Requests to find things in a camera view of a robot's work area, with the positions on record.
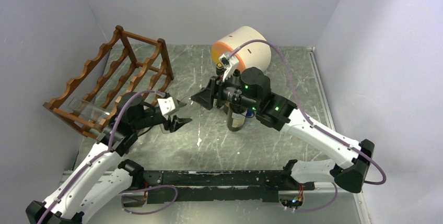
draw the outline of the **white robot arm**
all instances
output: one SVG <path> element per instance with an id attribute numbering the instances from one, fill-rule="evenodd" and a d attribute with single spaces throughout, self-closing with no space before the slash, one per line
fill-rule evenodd
<path id="1" fill-rule="evenodd" d="M 322 161 L 290 160 L 283 171 L 270 172 L 274 178 L 281 180 L 282 176 L 275 176 L 274 173 L 277 172 L 290 178 L 292 186 L 305 183 L 313 185 L 312 182 L 335 182 L 349 192 L 359 193 L 361 191 L 370 161 L 372 161 L 370 158 L 374 150 L 372 142 L 366 139 L 358 142 L 347 138 L 309 117 L 295 103 L 271 92 L 270 79 L 255 67 L 243 71 L 240 75 L 240 84 L 231 83 L 229 78 L 238 65 L 238 61 L 235 57 L 228 60 L 227 55 L 223 55 L 220 61 L 226 66 L 224 75 L 213 76 L 206 88 L 202 88 L 191 97 L 193 101 L 208 110 L 213 107 L 215 99 L 217 107 L 221 107 L 228 101 L 251 108 L 255 110 L 255 117 L 263 125 L 294 135 L 330 157 L 329 160 Z M 131 101 L 130 97 L 132 96 L 134 94 L 126 94 L 121 103 L 130 104 L 131 112 L 145 111 L 145 114 L 135 113 L 138 118 L 126 115 L 123 117 L 125 120 L 115 133 L 113 133 L 112 126 L 106 127 L 100 135 L 99 141 L 72 175 L 44 202 L 34 201 L 28 206 L 26 213 L 31 224 L 85 224 L 93 214 L 116 195 L 128 188 L 144 188 L 144 169 L 134 161 L 125 160 L 106 179 L 103 179 L 102 176 L 112 165 L 118 164 L 121 156 L 128 152 L 131 145 L 137 140 L 137 130 L 163 124 L 166 130 L 174 132 L 190 122 L 190 119 L 180 119 L 174 116 L 171 120 L 171 114 L 183 106 L 172 97 L 159 99 L 158 110 L 150 112 L 144 110 L 144 102 L 141 97 Z M 191 172 L 188 171 L 189 176 L 196 176 L 198 181 L 198 172 Z M 224 174 L 224 172 L 218 171 L 217 176 L 220 174 Z M 226 174 L 231 179 L 235 176 L 232 171 L 226 171 Z M 264 183 L 265 186 L 277 188 L 281 186 L 279 179 L 268 182 L 267 179 L 262 178 L 261 180 L 258 175 L 253 176 L 257 176 L 254 177 L 257 179 L 257 185 Z"/>

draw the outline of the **white wall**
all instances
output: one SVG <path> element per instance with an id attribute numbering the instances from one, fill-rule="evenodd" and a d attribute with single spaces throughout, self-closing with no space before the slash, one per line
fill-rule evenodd
<path id="1" fill-rule="evenodd" d="M 251 26 L 278 45 L 314 46 L 339 0 L 88 0 L 104 31 L 213 44 Z"/>
<path id="2" fill-rule="evenodd" d="M 374 223 L 442 222 L 442 42 L 443 0 L 341 0 L 317 44 L 337 130 L 388 175 L 364 186 Z"/>
<path id="3" fill-rule="evenodd" d="M 42 105 L 62 94 L 104 37 L 86 0 L 0 0 L 0 7 L 0 222 L 29 223 L 26 207 L 57 187 L 81 140 Z"/>

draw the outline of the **black metal base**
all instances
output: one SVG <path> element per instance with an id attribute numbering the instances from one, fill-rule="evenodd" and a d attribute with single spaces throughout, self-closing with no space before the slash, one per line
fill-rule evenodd
<path id="1" fill-rule="evenodd" d="M 174 185 L 178 189 L 177 202 L 195 201 L 246 201 L 279 202 L 279 191 L 299 190 L 299 183 L 285 170 L 246 171 L 145 171 L 149 186 Z M 314 190 L 313 182 L 302 184 L 304 189 Z M 175 192 L 169 188 L 150 191 L 148 204 L 170 202 Z M 128 202 L 127 207 L 143 203 Z"/>
<path id="2" fill-rule="evenodd" d="M 46 211 L 44 207 L 44 203 L 33 201 L 26 208 L 26 215 L 28 216 L 28 220 L 30 224 L 36 224 L 43 213 Z M 81 223 L 81 218 L 83 216 L 83 212 L 76 213 L 71 220 L 61 218 L 60 212 L 53 214 L 49 212 L 43 220 L 44 224 L 79 224 Z"/>

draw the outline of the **wooden rack frame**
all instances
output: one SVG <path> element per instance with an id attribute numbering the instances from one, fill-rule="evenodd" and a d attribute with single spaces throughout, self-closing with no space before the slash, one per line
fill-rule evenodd
<path id="1" fill-rule="evenodd" d="M 134 51 L 132 50 L 131 45 L 129 44 L 128 38 L 132 38 L 135 40 L 139 40 L 139 41 L 154 45 L 156 47 L 154 50 L 154 53 L 152 54 L 151 57 L 146 58 L 144 62 L 139 62 L 137 60 L 137 58 L 135 57 L 135 54 L 134 54 Z M 100 46 L 99 53 L 97 54 L 97 56 L 93 60 L 86 61 L 86 63 L 84 64 L 84 68 L 83 68 L 82 73 L 78 77 L 72 78 L 67 82 L 66 89 L 63 92 L 63 94 L 60 97 L 54 98 L 54 99 L 50 100 L 49 102 L 46 102 L 45 104 L 43 104 L 43 106 L 45 108 L 47 108 L 49 111 L 54 113 L 62 121 L 64 121 L 66 124 L 68 124 L 73 129 L 75 129 L 77 132 L 79 132 L 80 134 L 82 134 L 84 136 L 88 136 L 91 138 L 97 138 L 97 136 L 95 134 L 90 133 L 90 130 L 92 128 L 94 128 L 98 131 L 101 131 L 106 125 L 108 125 L 109 119 L 111 119 L 111 117 L 114 116 L 115 113 L 117 112 L 117 103 L 121 100 L 121 96 L 119 96 L 115 100 L 115 104 L 114 104 L 114 107 L 113 107 L 110 115 L 107 118 L 101 120 L 100 122 L 85 120 L 85 119 L 79 117 L 79 113 L 65 112 L 60 109 L 60 106 L 73 93 L 73 91 L 75 89 L 77 89 L 77 87 L 81 84 L 81 82 L 97 66 L 97 64 L 103 59 L 103 57 L 105 57 L 108 54 L 108 52 L 112 49 L 112 47 L 115 45 L 115 43 L 117 43 L 118 40 L 121 40 L 123 43 L 123 46 L 124 46 L 120 58 L 116 61 L 113 61 L 110 64 L 108 72 L 106 74 L 104 74 L 103 76 L 101 76 L 97 80 L 97 83 L 96 83 L 96 86 L 94 87 L 94 89 L 90 93 L 87 93 L 86 95 L 84 95 L 83 100 L 86 100 L 89 102 L 92 101 L 92 99 L 97 95 L 98 91 L 100 91 L 100 89 L 103 87 L 103 85 L 106 83 L 106 81 L 108 81 L 108 79 L 111 77 L 111 75 L 115 73 L 115 71 L 118 69 L 118 67 L 123 63 L 123 61 L 128 56 L 129 56 L 129 59 L 131 60 L 131 64 L 129 66 L 128 71 L 126 72 L 126 74 L 122 75 L 119 78 L 119 82 L 118 82 L 117 86 L 113 90 L 108 92 L 104 103 L 102 105 L 100 105 L 100 107 L 106 108 L 111 103 L 111 101 L 114 99 L 114 97 L 120 91 L 120 89 L 123 87 L 125 82 L 129 79 L 129 77 L 132 75 L 132 73 L 138 67 L 142 67 L 142 69 L 140 70 L 140 72 L 137 75 L 132 77 L 129 87 L 126 92 L 134 91 L 134 89 L 137 87 L 138 83 L 140 83 L 140 81 L 145 76 L 145 74 L 148 72 L 148 70 L 152 70 L 152 71 L 156 72 L 156 74 L 152 75 L 152 77 L 150 79 L 149 86 L 146 89 L 153 89 L 153 87 L 155 86 L 155 84 L 157 83 L 157 81 L 161 75 L 166 75 L 166 79 L 165 79 L 165 83 L 163 84 L 163 86 L 159 89 L 160 91 L 164 92 L 166 90 L 166 88 L 168 87 L 169 83 L 172 80 L 174 80 L 171 62 L 169 61 L 168 50 L 166 48 L 166 44 L 163 39 L 152 40 L 152 39 L 149 39 L 149 38 L 146 38 L 146 37 L 143 37 L 143 36 L 131 33 L 131 32 L 127 32 L 127 31 L 123 30 L 123 27 L 121 27 L 121 26 L 116 26 L 111 41 L 109 41 L 106 44 L 102 44 Z M 159 55 L 161 55 L 161 58 L 162 58 L 160 68 L 152 67 L 152 64 L 154 63 L 154 61 L 157 59 L 157 57 Z M 143 98 L 146 99 L 147 96 L 148 96 L 148 94 L 146 93 L 143 95 Z M 153 105 L 155 105 L 157 103 L 157 98 L 158 97 L 156 96 L 154 99 Z"/>

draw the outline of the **scratched metal surface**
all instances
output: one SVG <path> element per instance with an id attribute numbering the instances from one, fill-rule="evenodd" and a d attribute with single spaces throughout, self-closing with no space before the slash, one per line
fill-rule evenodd
<path id="1" fill-rule="evenodd" d="M 135 44 L 133 49 L 140 60 L 150 56 L 154 50 L 147 44 Z M 326 124 L 325 109 L 321 103 L 318 84 L 306 48 L 280 47 L 279 49 L 289 62 L 302 106 L 309 115 Z M 121 50 L 121 45 L 114 46 L 108 66 L 120 57 Z M 256 119 L 247 119 L 242 130 L 230 132 L 226 127 L 226 115 L 222 110 L 214 108 L 207 111 L 189 99 L 201 86 L 206 86 L 209 78 L 215 74 L 214 63 L 211 60 L 211 46 L 168 45 L 168 52 L 175 75 L 168 92 L 188 103 L 180 110 L 178 116 L 191 117 L 193 121 L 172 134 L 164 134 L 160 127 L 154 127 L 134 144 L 130 153 L 123 159 L 132 159 L 146 170 L 269 170 L 281 169 L 290 159 L 305 161 L 327 159 L 326 155 L 302 140 L 267 128 Z M 99 92 L 96 104 L 102 103 L 107 92 L 117 84 L 118 77 L 126 73 L 128 66 L 129 60 L 125 60 L 124 65 Z M 148 86 L 151 74 L 147 73 L 136 91 L 144 90 Z M 292 97 L 283 64 L 275 52 L 272 53 L 271 64 L 265 74 L 271 78 L 271 88 L 275 93 L 287 98 Z M 159 80 L 158 87 L 163 80 L 163 78 Z M 128 85 L 129 82 L 124 85 L 122 91 L 125 91 Z M 91 139 L 85 138 L 77 163 L 85 158 L 92 144 Z"/>
<path id="2" fill-rule="evenodd" d="M 328 202 L 333 193 L 307 193 L 305 209 L 318 207 Z M 147 212 L 159 209 L 164 204 L 147 204 L 132 209 Z M 130 215 L 121 211 L 120 199 L 115 197 L 102 207 L 88 224 L 131 223 L 131 224 L 270 224 L 270 223 L 361 223 L 351 193 L 339 193 L 334 204 L 313 213 L 284 210 L 278 203 L 261 201 L 213 201 L 213 202 L 176 202 L 164 211 L 153 215 Z"/>

